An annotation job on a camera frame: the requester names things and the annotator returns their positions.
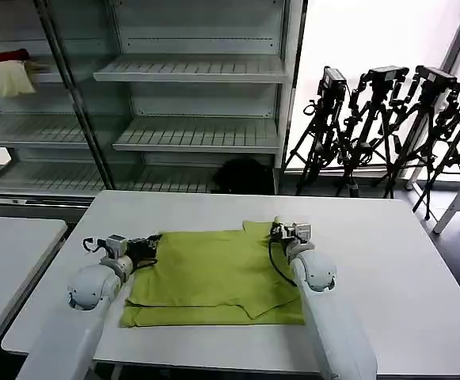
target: folded shirt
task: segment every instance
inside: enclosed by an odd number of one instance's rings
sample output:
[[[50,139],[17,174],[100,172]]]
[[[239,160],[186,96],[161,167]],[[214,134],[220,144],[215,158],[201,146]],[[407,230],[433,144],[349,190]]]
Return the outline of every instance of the folded shirt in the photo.
[[[135,273],[123,326],[303,324],[299,293],[268,258],[271,223],[243,230],[166,232],[158,263]],[[291,276],[282,246],[274,261]]]

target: metal shelf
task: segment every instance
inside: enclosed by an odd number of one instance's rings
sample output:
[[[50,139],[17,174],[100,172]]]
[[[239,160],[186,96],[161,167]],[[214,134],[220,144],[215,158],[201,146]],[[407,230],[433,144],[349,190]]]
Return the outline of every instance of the metal shelf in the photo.
[[[94,73],[99,82],[283,83],[277,55],[121,55]]]
[[[210,193],[217,168],[148,165],[135,180],[117,184],[119,190],[136,192]]]
[[[105,190],[90,162],[21,161],[0,171],[0,195],[95,196]]]
[[[63,83],[63,78],[55,64],[53,57],[35,57],[32,60],[42,68],[29,71],[29,77],[33,83]],[[78,57],[72,59],[71,69],[74,77],[78,80],[91,78],[93,72],[98,68],[99,59],[94,57]]]
[[[230,117],[136,117],[113,144],[115,150],[277,153],[272,119]]]
[[[98,125],[100,144],[109,144],[114,134]],[[75,115],[0,115],[0,146],[8,148],[89,149]]]

